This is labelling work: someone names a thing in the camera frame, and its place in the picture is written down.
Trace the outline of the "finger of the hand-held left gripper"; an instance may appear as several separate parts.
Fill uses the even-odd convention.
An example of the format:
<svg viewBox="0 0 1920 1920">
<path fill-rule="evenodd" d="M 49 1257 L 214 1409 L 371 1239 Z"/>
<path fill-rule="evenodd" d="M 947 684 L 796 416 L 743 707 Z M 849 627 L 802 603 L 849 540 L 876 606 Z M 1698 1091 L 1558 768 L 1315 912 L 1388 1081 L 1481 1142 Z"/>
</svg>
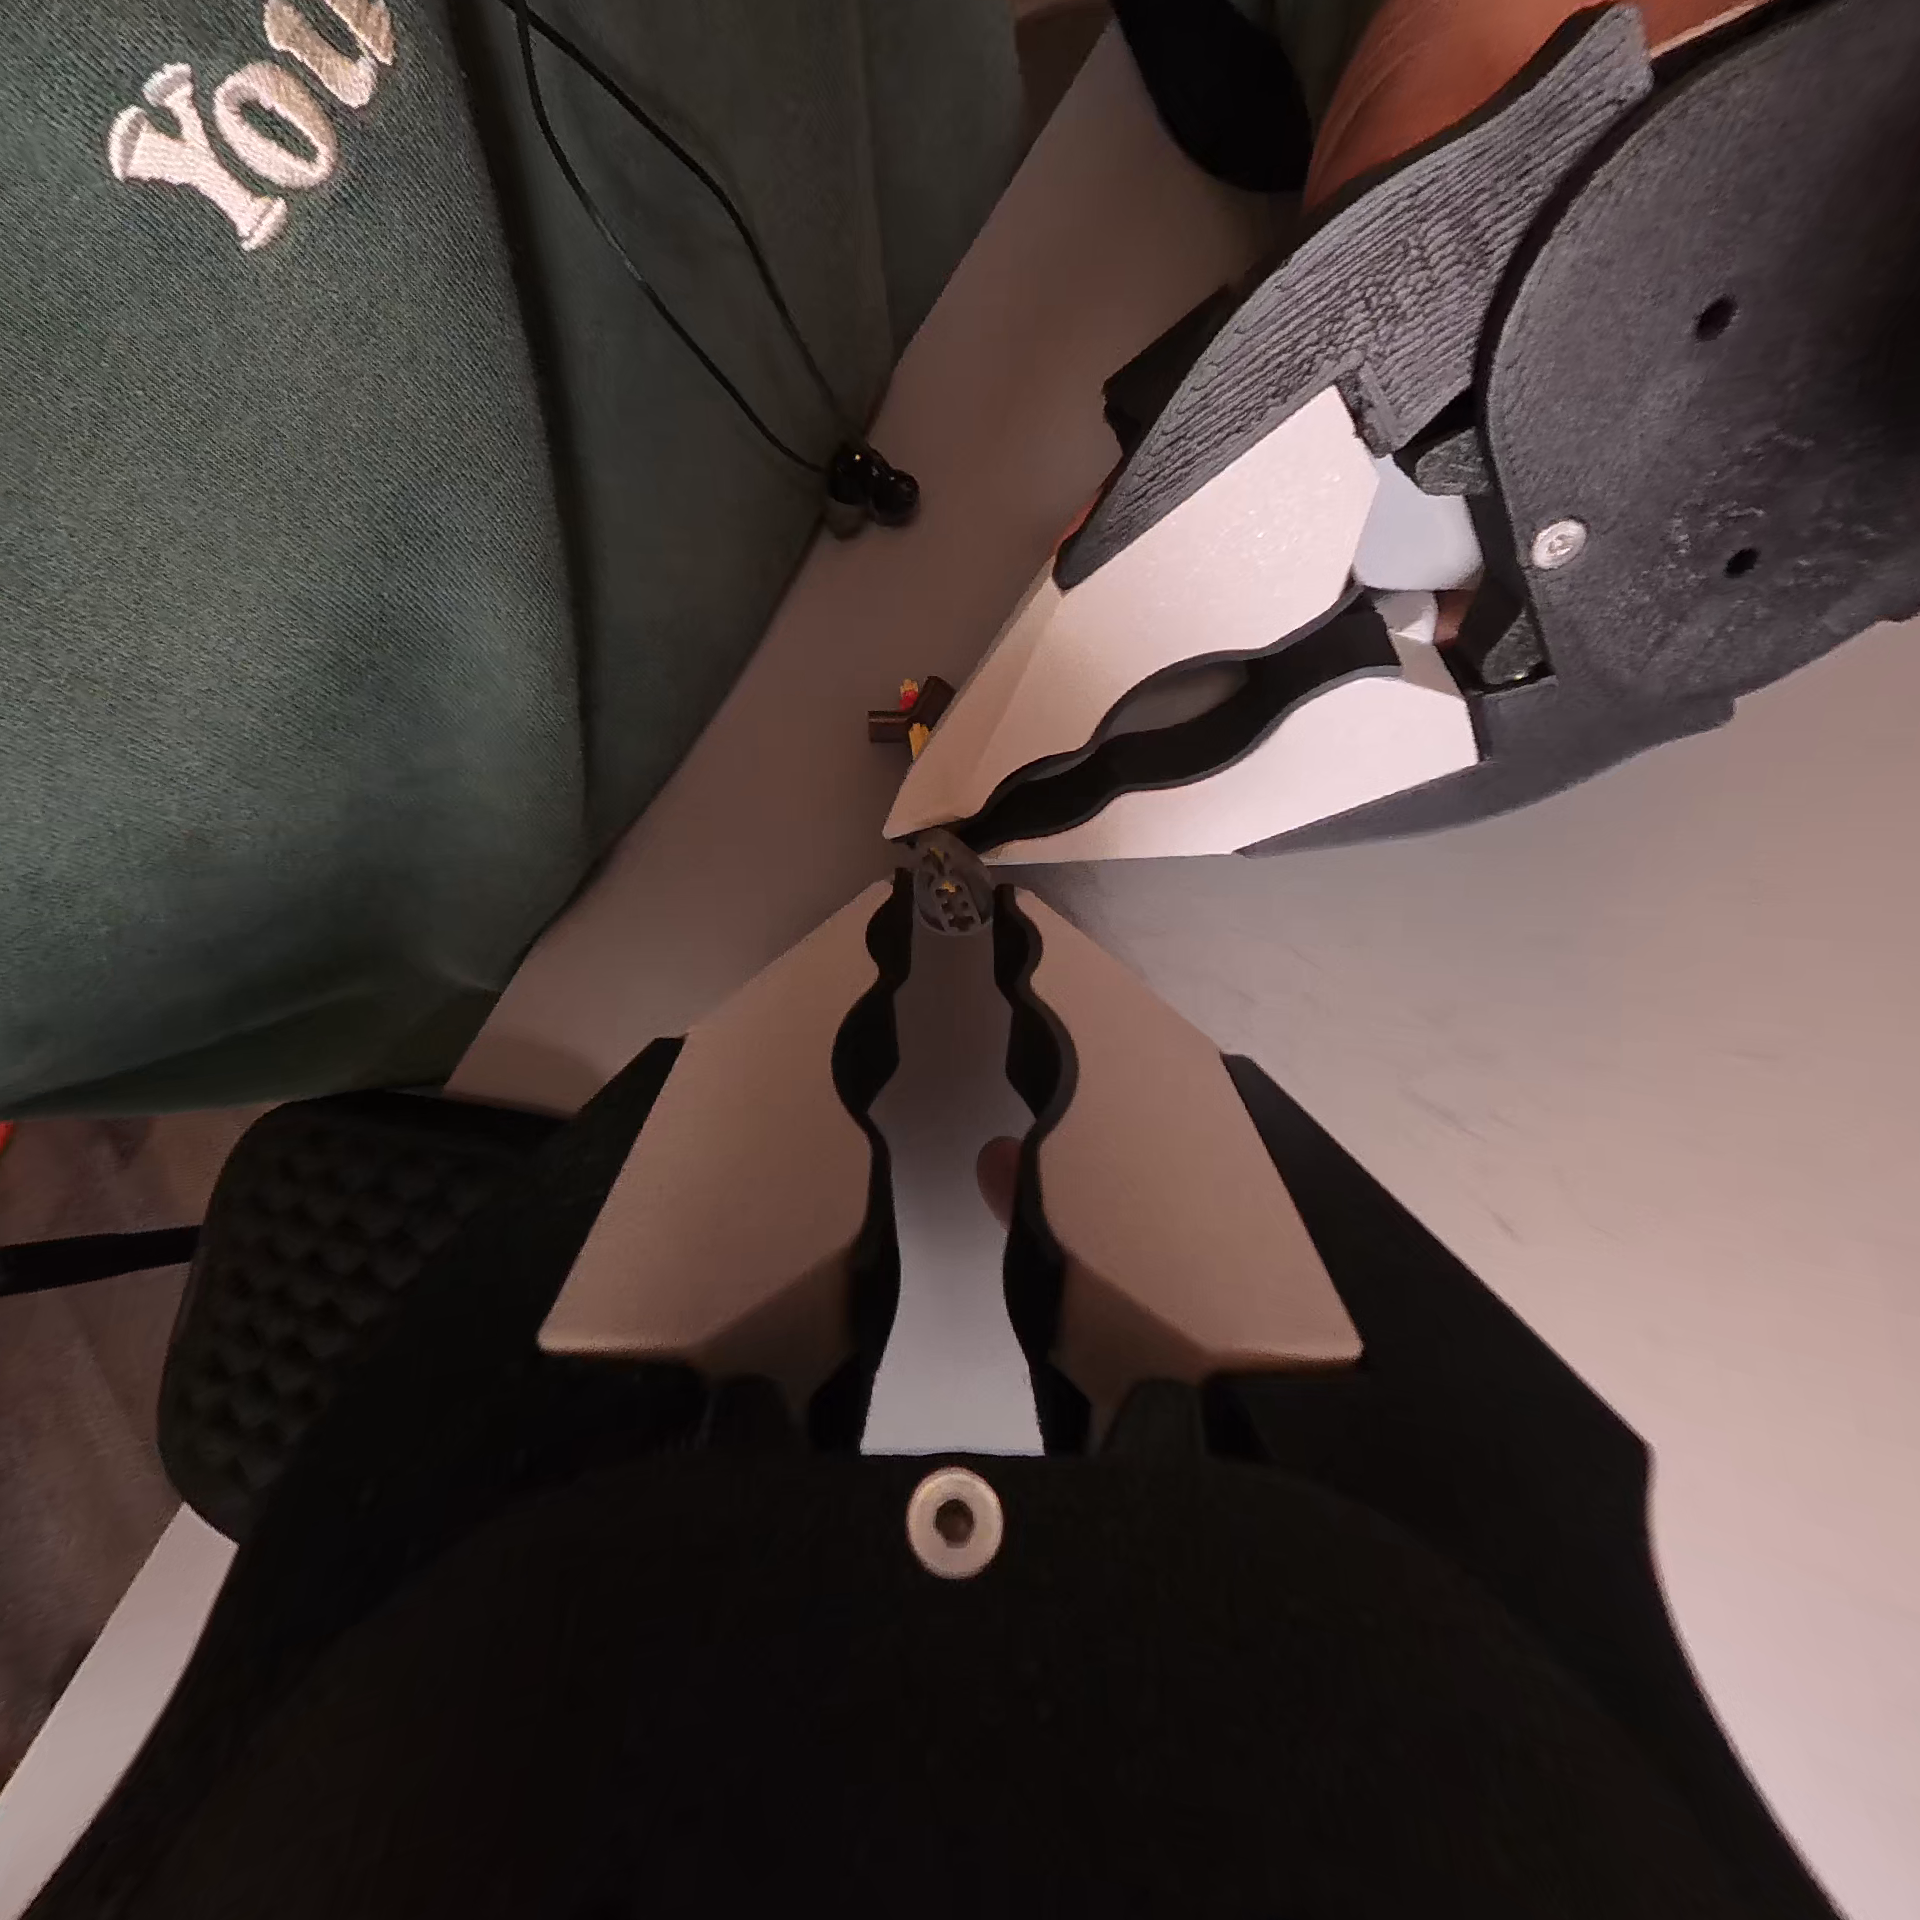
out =
<svg viewBox="0 0 1920 1920">
<path fill-rule="evenodd" d="M 1443 596 L 1479 576 L 1467 503 L 1369 454 L 1323 390 L 1085 580 L 1037 576 L 884 833 L 1003 845 L 1209 780 L 1315 692 L 1394 672 L 1394 641 L 1445 657 Z"/>
<path fill-rule="evenodd" d="M 1394 641 L 1397 669 L 1315 692 L 1222 773 L 1137 791 L 1091 822 L 1017 837 L 994 867 L 1228 857 L 1479 766 L 1465 692 L 1437 644 Z"/>
</svg>

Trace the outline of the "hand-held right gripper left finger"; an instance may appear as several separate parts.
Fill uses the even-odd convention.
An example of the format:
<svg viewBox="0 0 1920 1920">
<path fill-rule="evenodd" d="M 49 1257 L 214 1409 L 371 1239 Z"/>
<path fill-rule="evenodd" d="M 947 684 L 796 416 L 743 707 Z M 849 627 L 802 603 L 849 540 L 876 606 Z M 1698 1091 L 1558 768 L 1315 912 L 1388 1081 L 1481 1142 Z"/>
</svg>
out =
<svg viewBox="0 0 1920 1920">
<path fill-rule="evenodd" d="M 878 879 L 681 1040 L 537 1334 L 542 1356 L 763 1380 L 857 1449 L 900 1286 L 890 1147 L 915 943 Z"/>
</svg>

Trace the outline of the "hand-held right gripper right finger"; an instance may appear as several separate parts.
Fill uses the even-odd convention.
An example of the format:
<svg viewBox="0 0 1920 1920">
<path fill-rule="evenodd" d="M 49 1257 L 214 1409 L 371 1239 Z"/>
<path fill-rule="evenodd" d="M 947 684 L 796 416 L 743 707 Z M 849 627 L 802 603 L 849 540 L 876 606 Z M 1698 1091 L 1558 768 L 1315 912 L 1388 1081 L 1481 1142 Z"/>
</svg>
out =
<svg viewBox="0 0 1920 1920">
<path fill-rule="evenodd" d="M 1333 1376 L 1363 1356 L 1226 1054 L 1025 886 L 993 915 L 1017 1147 L 1003 1300 L 1044 1449 L 1149 1382 Z"/>
</svg>

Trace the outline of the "grey lego disc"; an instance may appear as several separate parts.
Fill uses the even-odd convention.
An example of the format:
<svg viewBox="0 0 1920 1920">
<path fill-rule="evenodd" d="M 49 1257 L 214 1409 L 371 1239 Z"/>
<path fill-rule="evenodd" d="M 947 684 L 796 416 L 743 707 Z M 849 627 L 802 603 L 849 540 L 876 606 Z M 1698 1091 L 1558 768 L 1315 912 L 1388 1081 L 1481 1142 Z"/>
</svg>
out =
<svg viewBox="0 0 1920 1920">
<path fill-rule="evenodd" d="M 933 932 L 957 940 L 993 926 L 993 876 L 955 832 L 947 827 L 916 832 L 909 877 L 916 915 Z"/>
</svg>

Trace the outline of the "person's left hand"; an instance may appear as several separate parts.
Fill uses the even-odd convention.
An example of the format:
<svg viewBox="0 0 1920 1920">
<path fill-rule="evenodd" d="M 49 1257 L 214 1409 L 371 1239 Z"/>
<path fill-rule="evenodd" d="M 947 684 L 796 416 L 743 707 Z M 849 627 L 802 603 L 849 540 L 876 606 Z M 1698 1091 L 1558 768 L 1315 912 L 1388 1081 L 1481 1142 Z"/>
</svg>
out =
<svg viewBox="0 0 1920 1920">
<path fill-rule="evenodd" d="M 1579 1 L 1388 1 L 1342 70 L 1303 188 L 1319 211 L 1353 181 L 1487 105 Z"/>
</svg>

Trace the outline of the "black mesh chair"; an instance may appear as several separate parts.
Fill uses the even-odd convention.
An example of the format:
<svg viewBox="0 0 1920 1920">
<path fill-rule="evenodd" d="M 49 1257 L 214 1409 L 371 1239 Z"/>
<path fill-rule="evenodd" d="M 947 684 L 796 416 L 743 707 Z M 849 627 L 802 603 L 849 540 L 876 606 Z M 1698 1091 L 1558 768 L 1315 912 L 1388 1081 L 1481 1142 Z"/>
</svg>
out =
<svg viewBox="0 0 1920 1920">
<path fill-rule="evenodd" d="M 157 1452 L 239 1545 L 425 1269 L 562 1127 L 417 1091 L 286 1102 L 234 1145 L 166 1342 Z"/>
</svg>

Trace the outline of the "person's green sweatshirt torso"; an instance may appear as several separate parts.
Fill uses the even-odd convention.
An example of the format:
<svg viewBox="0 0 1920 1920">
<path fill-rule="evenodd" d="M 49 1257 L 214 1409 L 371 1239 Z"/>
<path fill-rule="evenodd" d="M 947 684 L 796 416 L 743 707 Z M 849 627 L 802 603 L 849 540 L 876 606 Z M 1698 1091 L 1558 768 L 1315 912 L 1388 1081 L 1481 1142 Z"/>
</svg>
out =
<svg viewBox="0 0 1920 1920">
<path fill-rule="evenodd" d="M 2 7 L 2 1110 L 460 1061 L 1025 148 L 1011 5 Z"/>
</svg>

